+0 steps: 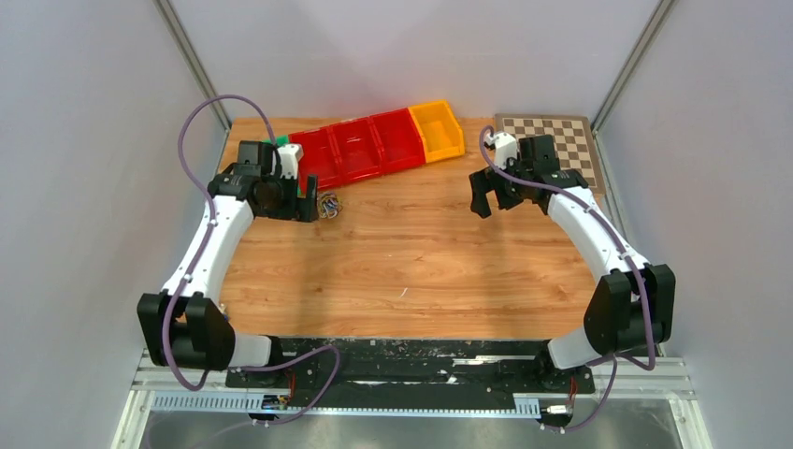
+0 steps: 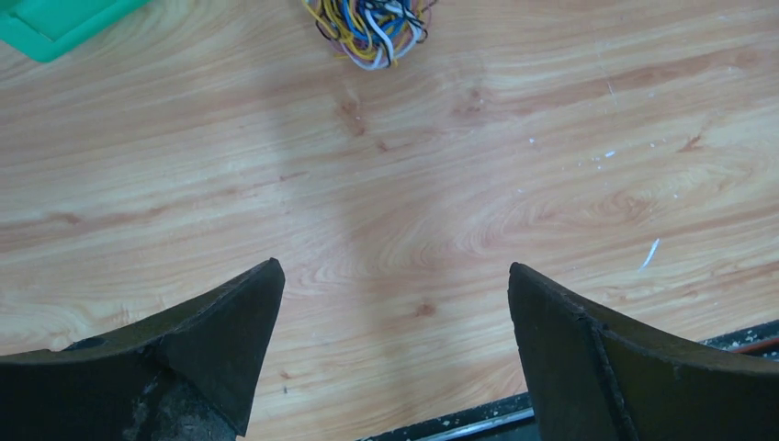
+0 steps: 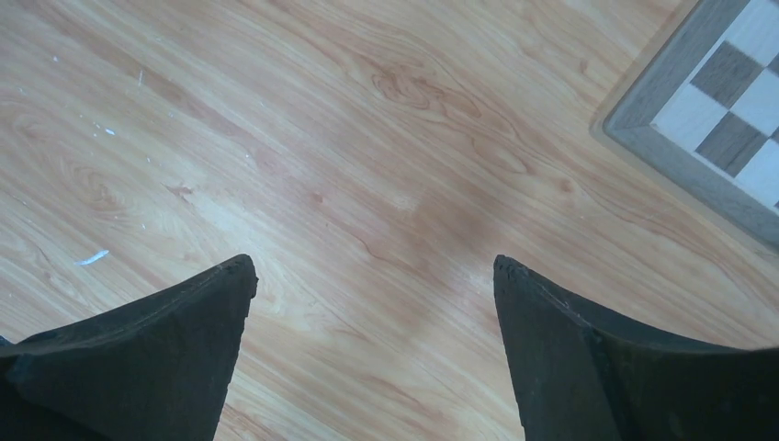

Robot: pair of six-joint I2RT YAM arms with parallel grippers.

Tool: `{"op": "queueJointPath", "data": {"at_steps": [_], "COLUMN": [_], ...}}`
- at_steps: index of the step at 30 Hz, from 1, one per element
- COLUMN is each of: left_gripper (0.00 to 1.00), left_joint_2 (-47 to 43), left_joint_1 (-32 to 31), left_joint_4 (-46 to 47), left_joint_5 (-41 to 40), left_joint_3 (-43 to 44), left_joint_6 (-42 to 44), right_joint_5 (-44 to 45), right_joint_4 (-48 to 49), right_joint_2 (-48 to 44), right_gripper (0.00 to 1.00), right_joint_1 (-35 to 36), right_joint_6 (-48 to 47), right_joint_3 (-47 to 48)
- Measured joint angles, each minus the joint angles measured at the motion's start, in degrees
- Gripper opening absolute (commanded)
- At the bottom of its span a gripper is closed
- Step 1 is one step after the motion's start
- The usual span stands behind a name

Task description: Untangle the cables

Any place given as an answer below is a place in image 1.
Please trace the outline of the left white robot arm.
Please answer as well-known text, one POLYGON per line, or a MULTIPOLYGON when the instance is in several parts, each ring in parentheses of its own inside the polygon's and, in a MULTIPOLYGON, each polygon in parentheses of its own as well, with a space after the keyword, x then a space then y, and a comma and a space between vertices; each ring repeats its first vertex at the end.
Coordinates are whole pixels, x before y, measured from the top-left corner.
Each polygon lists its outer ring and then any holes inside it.
POLYGON ((282 382, 277 338, 236 331, 220 310, 231 259, 253 220, 317 220, 318 178, 302 175, 301 145, 243 140, 238 158, 209 182, 205 210, 187 253, 161 290, 145 294, 137 317, 158 366, 250 368, 263 387, 282 382))

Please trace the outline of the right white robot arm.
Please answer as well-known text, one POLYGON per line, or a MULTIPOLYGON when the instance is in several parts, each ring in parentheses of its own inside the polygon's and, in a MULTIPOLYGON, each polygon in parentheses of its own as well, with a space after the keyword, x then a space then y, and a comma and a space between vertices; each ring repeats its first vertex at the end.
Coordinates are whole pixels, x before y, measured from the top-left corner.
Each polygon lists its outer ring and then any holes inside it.
POLYGON ((471 211, 489 217, 490 194, 501 210, 538 206, 567 234, 597 283, 581 326, 546 342, 533 367, 538 385, 557 390, 571 369, 638 348, 648 352, 642 368, 653 369, 655 347, 672 331, 676 278, 670 267, 651 263, 627 242, 583 175, 562 168, 551 136, 515 138, 486 126, 479 140, 487 166, 469 176, 471 211))

